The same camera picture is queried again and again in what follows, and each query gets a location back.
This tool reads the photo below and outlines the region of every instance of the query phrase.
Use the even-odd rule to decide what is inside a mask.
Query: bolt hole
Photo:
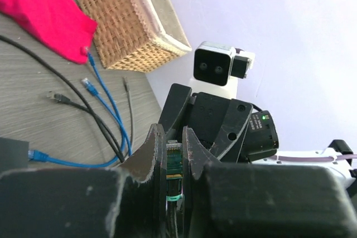
[[[244,105],[240,105],[238,106],[238,111],[245,111],[245,106]]]
[[[229,140],[235,140],[237,138],[237,135],[233,132],[229,133],[228,134],[228,139]]]

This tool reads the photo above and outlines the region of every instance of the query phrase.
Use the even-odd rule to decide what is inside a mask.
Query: cable bundle
[[[96,113],[94,113],[93,108],[90,106],[90,104],[88,103],[86,98],[84,98],[84,96],[80,93],[80,91],[63,74],[58,72],[55,68],[50,66],[48,63],[46,63],[46,61],[44,61],[37,54],[35,54],[31,50],[27,49],[26,47],[22,46],[21,44],[15,42],[14,40],[11,40],[11,39],[9,39],[7,37],[4,37],[2,35],[0,35],[0,40],[4,41],[4,42],[6,42],[6,43],[8,43],[8,44],[10,44],[10,45],[12,45],[14,47],[17,47],[18,49],[22,50],[26,54],[30,55],[38,63],[40,63],[42,66],[44,66],[45,68],[47,68],[48,70],[53,72],[64,83],[66,83],[73,90],[73,92],[81,99],[81,101],[84,103],[84,106],[71,101],[69,98],[67,98],[66,96],[61,95],[61,94],[50,92],[48,97],[53,99],[53,100],[56,100],[58,103],[71,105],[73,107],[76,107],[76,108],[78,108],[80,110],[83,110],[83,111],[89,113],[94,118],[94,120],[97,123],[100,131],[104,135],[105,139],[109,143],[109,145],[112,148],[112,150],[115,152],[115,157],[112,160],[110,160],[109,162],[106,162],[106,163],[103,163],[103,164],[81,164],[81,163],[63,161],[63,160],[60,160],[60,159],[52,158],[48,154],[42,153],[42,152],[40,152],[38,150],[30,150],[28,152],[28,157],[29,157],[30,160],[39,161],[39,162],[51,162],[51,163],[65,165],[65,166],[72,166],[72,167],[85,167],[85,168],[108,167],[108,166],[114,164],[115,162],[117,162],[117,160],[120,160],[120,162],[124,162],[125,157],[124,157],[122,151],[125,149],[125,143],[127,144],[127,147],[128,147],[128,155],[131,156],[131,154],[132,154],[132,144],[133,144],[134,125],[133,125],[133,110],[132,110],[132,104],[131,104],[131,95],[130,95],[130,92],[129,92],[129,86],[128,86],[128,83],[127,83],[126,79],[124,79],[124,87],[125,87],[125,89],[127,91],[127,95],[128,95],[129,108],[130,108],[130,114],[131,114],[131,128],[132,128],[130,140],[129,140],[128,134],[127,134],[127,132],[126,132],[126,130],[124,128],[123,122],[122,122],[122,120],[120,118],[119,110],[118,110],[118,108],[117,108],[117,106],[116,106],[116,104],[114,102],[114,99],[112,98],[108,88],[104,84],[104,81],[101,78],[97,67],[95,66],[95,62],[94,62],[94,59],[93,59],[92,55],[88,52],[88,59],[90,61],[90,64],[93,67],[93,70],[94,70],[94,72],[95,72],[95,74],[97,76],[97,79],[98,79],[99,83],[101,84],[102,88],[104,89],[105,93],[107,94],[107,96],[108,96],[108,98],[110,100],[110,103],[113,106],[113,110],[104,101],[104,99],[99,95],[99,93],[96,90],[96,88],[94,87],[94,85],[88,79],[83,79],[82,83],[84,84],[86,89],[92,94],[92,96],[96,97],[104,105],[106,110],[108,110],[111,113],[111,115],[113,116],[115,121],[118,123],[119,128],[120,128],[120,132],[122,134],[122,143],[121,143],[121,145],[119,145],[117,140],[116,140],[116,138],[115,138],[115,136],[110,131],[108,126],[105,124],[105,122],[103,122],[103,120]]]

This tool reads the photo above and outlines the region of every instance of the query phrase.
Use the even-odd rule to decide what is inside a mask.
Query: gray wood surface
[[[80,80],[88,77],[97,83],[90,65],[77,65],[36,41],[10,18],[0,13],[0,35],[26,46],[58,69],[73,82],[111,128],[120,143],[120,131],[100,103],[82,87]],[[131,71],[103,70],[94,46],[91,48],[99,71],[117,102],[124,125],[130,135],[130,113],[122,77],[126,76],[132,93],[135,122],[134,148],[144,141],[149,126],[156,123],[160,107],[145,74]],[[102,163],[114,153],[90,115],[67,105],[49,100],[48,91],[65,94],[72,100],[78,97],[55,75],[47,71],[19,49],[0,41],[0,136],[26,140],[31,149],[38,149],[53,157],[81,163]],[[31,163],[31,166],[56,166]]]

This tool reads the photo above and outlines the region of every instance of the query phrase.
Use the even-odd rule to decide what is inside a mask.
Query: cable connector
[[[89,81],[88,78],[82,79],[82,84],[84,85],[84,87],[87,89],[87,91],[89,91],[92,96],[98,96],[98,90],[95,88],[95,86]]]
[[[47,98],[51,99],[51,100],[54,100],[58,103],[69,103],[71,102],[71,99],[66,97],[65,95],[62,95],[62,94],[58,94],[58,93],[55,93],[54,91],[49,91],[47,93]]]
[[[91,64],[91,66],[95,66],[95,61],[94,61],[94,58],[93,56],[91,55],[91,53],[89,51],[87,51],[87,56],[88,56],[88,60]]]
[[[123,77],[123,84],[126,92],[130,91],[129,82],[127,77]]]
[[[39,150],[28,150],[28,159],[37,162],[47,162],[49,155]]]

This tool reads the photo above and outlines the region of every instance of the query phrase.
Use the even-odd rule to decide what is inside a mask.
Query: blue ethernet cable
[[[87,51],[87,56],[88,56],[88,60],[89,60],[89,62],[90,62],[90,65],[92,66],[92,68],[93,68],[93,70],[94,70],[94,72],[95,72],[95,75],[97,76],[97,79],[98,79],[100,85],[101,85],[102,88],[104,89],[106,95],[108,96],[108,99],[109,99],[110,103],[112,104],[112,107],[113,107],[113,109],[114,109],[114,112],[115,112],[115,115],[116,115],[118,121],[122,123],[122,118],[120,117],[118,107],[117,107],[117,105],[115,104],[115,101],[114,101],[112,95],[110,94],[109,89],[106,87],[106,85],[105,85],[105,83],[104,83],[102,77],[100,76],[100,73],[99,73],[99,71],[98,71],[98,69],[97,69],[97,67],[96,67],[96,65],[95,65],[95,61],[94,61],[94,59],[93,59],[93,56],[91,55],[91,53],[90,53],[89,51]],[[128,153],[129,153],[129,156],[131,156],[131,155],[132,155],[132,149],[131,149],[130,140],[129,140],[129,139],[126,139],[126,140],[127,140],[127,144],[128,144]]]
[[[95,86],[89,81],[88,78],[84,78],[82,79],[82,84],[85,86],[85,88],[87,89],[87,91],[89,91],[92,96],[96,97],[103,105],[104,107],[110,112],[110,114],[113,116],[113,118],[115,119],[115,121],[117,121],[117,123],[119,124],[120,130],[122,132],[122,143],[120,145],[121,149],[123,150],[125,145],[125,141],[128,144],[128,154],[129,156],[132,155],[132,148],[131,148],[131,144],[130,144],[130,140],[128,138],[128,133],[126,132],[124,125],[121,121],[121,118],[118,118],[117,115],[112,111],[112,109],[109,107],[109,105],[105,102],[105,100],[99,95],[98,90],[95,88]]]
[[[91,53],[90,53],[89,51],[87,52],[87,56],[88,56],[88,60],[89,60],[89,62],[90,62],[90,64],[91,64],[91,66],[93,67],[93,70],[94,70],[94,72],[95,72],[95,75],[97,76],[97,79],[98,79],[100,85],[101,85],[102,88],[104,89],[106,95],[108,96],[108,99],[109,99],[110,103],[111,103],[112,106],[113,106],[115,115],[117,116],[117,118],[118,118],[120,121],[122,121],[122,119],[120,118],[120,114],[119,114],[118,107],[117,107],[117,105],[115,104],[115,101],[114,101],[112,95],[110,94],[109,89],[107,88],[107,86],[105,85],[105,83],[104,83],[102,77],[100,76],[99,71],[98,71],[98,69],[97,69],[97,67],[96,67],[96,65],[95,65],[95,61],[94,61],[94,59],[93,59],[93,56],[91,55]]]
[[[28,158],[29,160],[33,160],[37,162],[49,162],[54,164],[60,164],[62,166],[81,167],[81,168],[109,167],[111,164],[114,164],[118,160],[118,157],[115,156],[112,160],[103,164],[80,164],[80,163],[68,162],[68,161],[50,157],[48,154],[40,152],[39,150],[29,150]]]
[[[105,102],[105,100],[100,96],[100,95],[97,95],[96,98],[103,104],[103,106],[106,108],[107,111],[110,112],[110,114],[112,115],[112,117],[115,119],[115,121],[117,121],[118,125],[120,126],[120,129],[122,131],[122,135],[124,136],[122,138],[122,141],[125,139],[127,141],[127,144],[128,144],[128,154],[129,156],[132,155],[132,149],[131,149],[131,144],[130,144],[130,140],[129,140],[129,137],[128,137],[128,133],[127,131],[125,130],[124,128],[124,125],[123,125],[123,122],[117,118],[117,116],[114,114],[114,112],[112,111],[112,109],[109,107],[109,105]]]

